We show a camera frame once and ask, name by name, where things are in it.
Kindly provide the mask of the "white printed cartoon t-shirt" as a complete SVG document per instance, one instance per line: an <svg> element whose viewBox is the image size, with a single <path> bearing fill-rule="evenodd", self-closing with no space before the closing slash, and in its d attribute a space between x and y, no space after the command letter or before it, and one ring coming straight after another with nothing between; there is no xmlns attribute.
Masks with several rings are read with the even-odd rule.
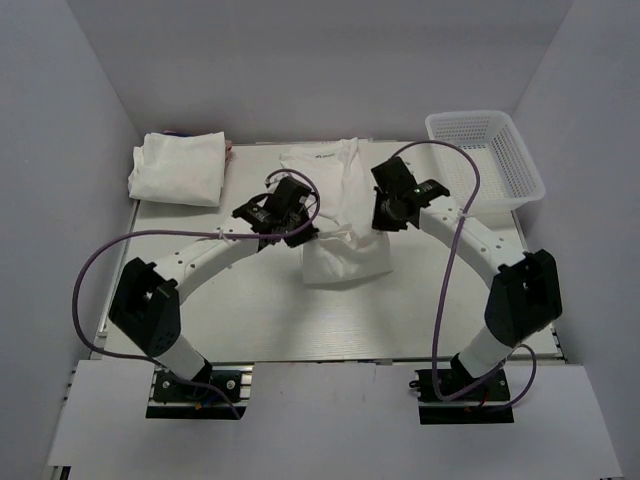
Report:
<svg viewBox="0 0 640 480"><path fill-rule="evenodd" d="M363 280L393 270L389 237L372 227L375 192L358 139L293 147L280 163L309 177L320 196L318 236L302 247L305 284Z"/></svg>

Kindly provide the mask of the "white t-shirt stack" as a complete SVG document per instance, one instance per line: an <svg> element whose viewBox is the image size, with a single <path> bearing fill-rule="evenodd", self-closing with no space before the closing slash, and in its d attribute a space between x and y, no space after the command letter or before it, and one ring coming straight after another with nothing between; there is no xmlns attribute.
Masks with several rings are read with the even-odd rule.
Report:
<svg viewBox="0 0 640 480"><path fill-rule="evenodd" d="M220 204L232 142L223 132L149 133L133 148L128 177L134 200L197 207Z"/></svg>

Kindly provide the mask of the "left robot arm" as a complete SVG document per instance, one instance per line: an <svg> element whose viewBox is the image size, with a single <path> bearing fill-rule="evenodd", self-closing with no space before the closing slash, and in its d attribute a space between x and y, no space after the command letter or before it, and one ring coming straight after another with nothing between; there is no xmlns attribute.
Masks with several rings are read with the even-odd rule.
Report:
<svg viewBox="0 0 640 480"><path fill-rule="evenodd" d="M125 266L110 305L109 320L147 357L177 376L177 387L199 399L211 387L212 366L186 339L181 305L199 287L233 264L284 241L291 248L317 236L310 206L315 189L284 176L271 192L233 210L214 231L162 259L136 257Z"/></svg>

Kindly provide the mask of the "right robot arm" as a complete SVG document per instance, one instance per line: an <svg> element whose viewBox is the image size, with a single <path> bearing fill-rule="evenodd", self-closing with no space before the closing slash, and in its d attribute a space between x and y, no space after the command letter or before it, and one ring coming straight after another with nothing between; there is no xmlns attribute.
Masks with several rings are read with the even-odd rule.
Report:
<svg viewBox="0 0 640 480"><path fill-rule="evenodd" d="M491 370L562 314L556 261L544 249L531 253L509 244L465 215L444 186L432 179L417 182L399 157L371 173L374 229L396 232L413 225L449 247L489 288L485 326L451 361L453 390L475 398L486 389Z"/></svg>

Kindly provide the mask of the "white plastic mesh basket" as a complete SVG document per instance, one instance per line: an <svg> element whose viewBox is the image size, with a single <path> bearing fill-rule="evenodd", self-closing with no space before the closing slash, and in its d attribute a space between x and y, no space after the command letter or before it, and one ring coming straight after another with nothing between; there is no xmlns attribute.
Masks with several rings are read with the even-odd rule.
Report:
<svg viewBox="0 0 640 480"><path fill-rule="evenodd" d="M544 198L546 188L511 117L497 110L431 114L425 119L431 140L465 151L476 164L479 191L474 216L514 211Z"/></svg>

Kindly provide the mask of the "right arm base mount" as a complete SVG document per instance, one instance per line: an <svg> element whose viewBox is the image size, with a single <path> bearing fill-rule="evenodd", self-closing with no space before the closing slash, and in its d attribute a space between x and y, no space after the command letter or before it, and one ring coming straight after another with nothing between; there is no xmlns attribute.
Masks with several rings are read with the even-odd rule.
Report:
<svg viewBox="0 0 640 480"><path fill-rule="evenodd" d="M498 425L514 422L511 406L503 407L511 400L506 375L500 370L479 387L456 399L443 402L436 395L432 371L415 371L408 389L418 401L421 425Z"/></svg>

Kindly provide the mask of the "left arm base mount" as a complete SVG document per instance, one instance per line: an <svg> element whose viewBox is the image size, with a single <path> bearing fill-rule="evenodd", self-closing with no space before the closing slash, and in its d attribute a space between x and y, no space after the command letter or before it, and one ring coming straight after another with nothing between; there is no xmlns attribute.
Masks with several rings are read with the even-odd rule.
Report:
<svg viewBox="0 0 640 480"><path fill-rule="evenodd" d="M157 369L152 377L146 408L148 419L239 420L248 405L252 384L250 366L214 368L209 383L221 390L229 404L214 391L176 382L172 375Z"/></svg>

